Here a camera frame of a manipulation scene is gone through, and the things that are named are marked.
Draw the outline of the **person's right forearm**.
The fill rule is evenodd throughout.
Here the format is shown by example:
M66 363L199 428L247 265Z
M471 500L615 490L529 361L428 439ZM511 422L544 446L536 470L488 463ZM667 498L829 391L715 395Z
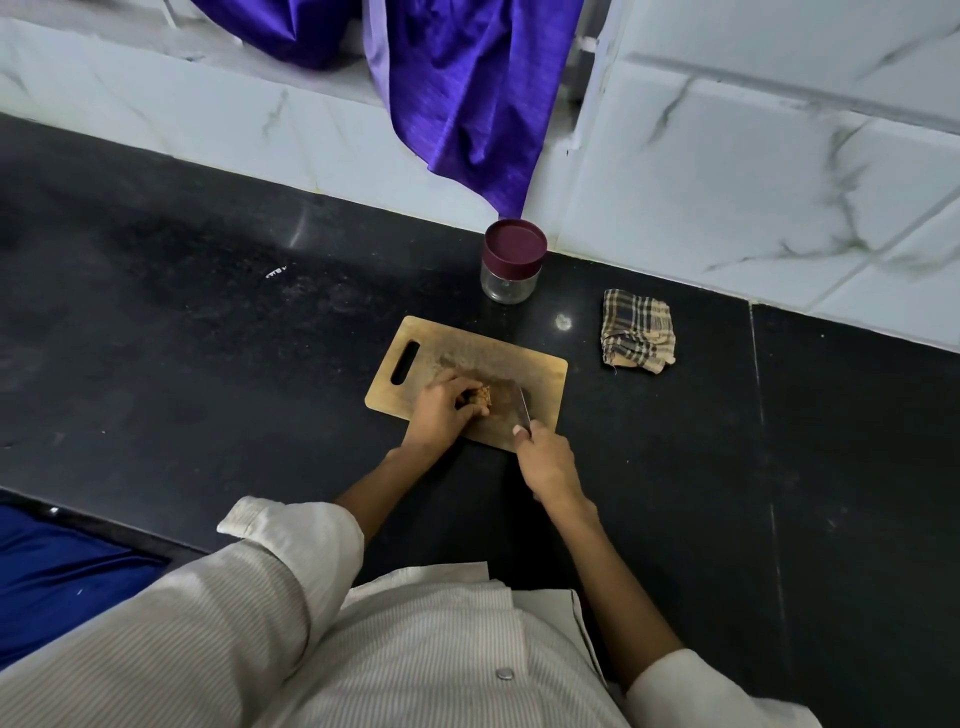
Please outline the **person's right forearm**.
M582 495L539 497L572 557L618 683L629 689L655 662L683 648Z

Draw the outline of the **person's right hand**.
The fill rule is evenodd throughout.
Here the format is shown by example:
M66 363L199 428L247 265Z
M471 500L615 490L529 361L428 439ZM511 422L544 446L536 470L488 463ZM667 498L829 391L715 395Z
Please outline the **person's right hand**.
M535 419L514 426L512 436L523 480L539 503L550 510L587 502L567 438Z

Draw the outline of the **blue cloth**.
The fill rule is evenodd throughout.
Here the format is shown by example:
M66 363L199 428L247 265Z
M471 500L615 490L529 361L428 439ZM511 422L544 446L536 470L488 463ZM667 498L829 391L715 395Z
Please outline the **blue cloth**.
M0 672L136 596L169 564L0 505Z

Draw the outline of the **person's left hand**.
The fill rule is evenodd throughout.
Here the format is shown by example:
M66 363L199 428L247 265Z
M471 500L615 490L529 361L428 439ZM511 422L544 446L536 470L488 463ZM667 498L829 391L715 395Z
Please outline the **person's left hand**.
M459 419L461 395L483 385L459 370L442 370L419 393L402 445L426 445L445 454L473 421Z

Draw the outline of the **purple curtain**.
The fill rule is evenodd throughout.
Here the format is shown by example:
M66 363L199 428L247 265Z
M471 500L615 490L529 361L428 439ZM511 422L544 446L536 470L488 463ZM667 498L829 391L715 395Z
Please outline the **purple curtain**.
M398 138L435 175L520 218L584 0L191 0L282 63L332 67L362 23Z

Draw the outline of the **glass jar with maroon lid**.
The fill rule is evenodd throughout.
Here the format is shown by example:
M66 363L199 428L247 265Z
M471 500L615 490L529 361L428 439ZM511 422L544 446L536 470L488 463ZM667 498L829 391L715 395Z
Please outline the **glass jar with maroon lid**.
M548 251L544 232L521 219L500 219L484 234L480 280L489 299L519 305L534 293Z

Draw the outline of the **white striped shirt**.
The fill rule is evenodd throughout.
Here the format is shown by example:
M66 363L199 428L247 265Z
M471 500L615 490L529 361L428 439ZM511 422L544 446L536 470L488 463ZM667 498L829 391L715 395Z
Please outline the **white striped shirt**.
M689 649L609 690L571 589L484 562L357 588L355 518L245 497L240 540L0 671L0 728L822 728Z

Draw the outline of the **checkered folded cloth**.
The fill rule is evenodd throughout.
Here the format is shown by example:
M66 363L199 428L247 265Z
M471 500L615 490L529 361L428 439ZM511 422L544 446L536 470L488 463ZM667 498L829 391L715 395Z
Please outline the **checkered folded cloth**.
M658 375L676 363L677 339L666 302L607 289L602 314L600 346L606 366Z

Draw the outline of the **person's left forearm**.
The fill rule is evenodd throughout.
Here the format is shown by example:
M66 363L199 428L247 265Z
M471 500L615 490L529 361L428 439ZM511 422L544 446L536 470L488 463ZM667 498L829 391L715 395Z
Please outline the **person's left forearm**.
M402 444L391 449L374 470L333 500L333 504L353 516L365 547L374 540L409 490L443 454L442 450L426 444Z

